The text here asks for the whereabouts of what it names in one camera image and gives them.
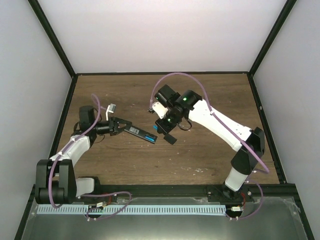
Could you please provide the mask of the black remote control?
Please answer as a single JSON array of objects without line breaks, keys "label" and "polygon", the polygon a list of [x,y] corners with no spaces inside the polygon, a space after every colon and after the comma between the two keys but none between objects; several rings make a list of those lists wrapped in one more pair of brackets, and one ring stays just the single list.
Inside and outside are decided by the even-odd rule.
[{"label": "black remote control", "polygon": [[[158,138],[156,135],[154,135],[154,134],[152,134],[150,132],[147,132],[147,131],[145,131],[145,130],[139,128],[139,127],[136,127],[134,125],[126,126],[124,131],[129,133],[129,134],[131,134],[131,135],[133,135],[133,136],[135,136],[135,137],[138,137],[138,138],[140,138],[140,139],[142,139],[144,141],[147,141],[147,142],[149,142],[151,144],[155,144],[156,141],[157,141],[157,138]],[[156,140],[155,141],[150,141],[150,140],[146,139],[145,136],[153,137]]]}]

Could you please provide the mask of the black battery cover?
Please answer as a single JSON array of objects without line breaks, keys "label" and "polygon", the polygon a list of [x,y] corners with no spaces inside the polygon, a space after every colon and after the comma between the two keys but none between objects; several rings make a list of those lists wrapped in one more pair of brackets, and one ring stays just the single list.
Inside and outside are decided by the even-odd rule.
[{"label": "black battery cover", "polygon": [[163,137],[163,139],[165,141],[167,141],[171,145],[174,145],[176,143],[176,141],[177,141],[177,139],[175,137],[173,137],[172,135],[170,135],[170,134],[165,135]]}]

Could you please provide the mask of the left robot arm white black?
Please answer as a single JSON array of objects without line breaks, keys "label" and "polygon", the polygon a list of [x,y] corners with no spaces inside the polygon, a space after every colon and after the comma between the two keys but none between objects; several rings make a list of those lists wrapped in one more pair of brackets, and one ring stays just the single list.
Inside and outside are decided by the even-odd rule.
[{"label": "left robot arm white black", "polygon": [[71,204],[85,196],[91,202],[97,202],[102,189],[97,186],[97,177],[76,178],[74,166],[94,144],[98,135],[118,135],[132,122],[111,116],[100,120],[101,114],[91,105],[79,108],[79,121],[73,128],[68,143],[49,159],[42,159],[36,165],[35,200],[38,204],[51,204],[58,208],[62,204]]}]

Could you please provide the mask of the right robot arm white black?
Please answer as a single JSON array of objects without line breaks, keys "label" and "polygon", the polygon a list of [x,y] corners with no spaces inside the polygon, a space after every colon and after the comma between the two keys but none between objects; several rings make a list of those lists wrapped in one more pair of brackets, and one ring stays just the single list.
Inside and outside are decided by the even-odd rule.
[{"label": "right robot arm white black", "polygon": [[165,84],[154,95],[156,102],[151,112],[158,115],[155,124],[157,132],[173,145],[177,140],[170,132],[179,127],[183,119],[189,124],[197,123],[205,127],[234,151],[231,170],[222,184],[223,198],[229,202],[240,196],[240,189],[248,176],[261,163],[265,153],[265,133],[259,127],[251,129],[241,125],[215,110],[196,92],[187,90],[179,94]]}]

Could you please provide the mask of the blue battery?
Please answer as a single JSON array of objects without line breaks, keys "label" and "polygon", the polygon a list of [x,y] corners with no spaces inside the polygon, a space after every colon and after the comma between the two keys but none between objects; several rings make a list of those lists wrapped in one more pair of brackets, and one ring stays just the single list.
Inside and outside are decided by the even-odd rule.
[{"label": "blue battery", "polygon": [[150,141],[153,141],[153,142],[156,141],[156,139],[155,139],[154,137],[151,137],[151,136],[147,136],[147,135],[146,135],[145,138],[148,139],[148,140],[150,140]]}]

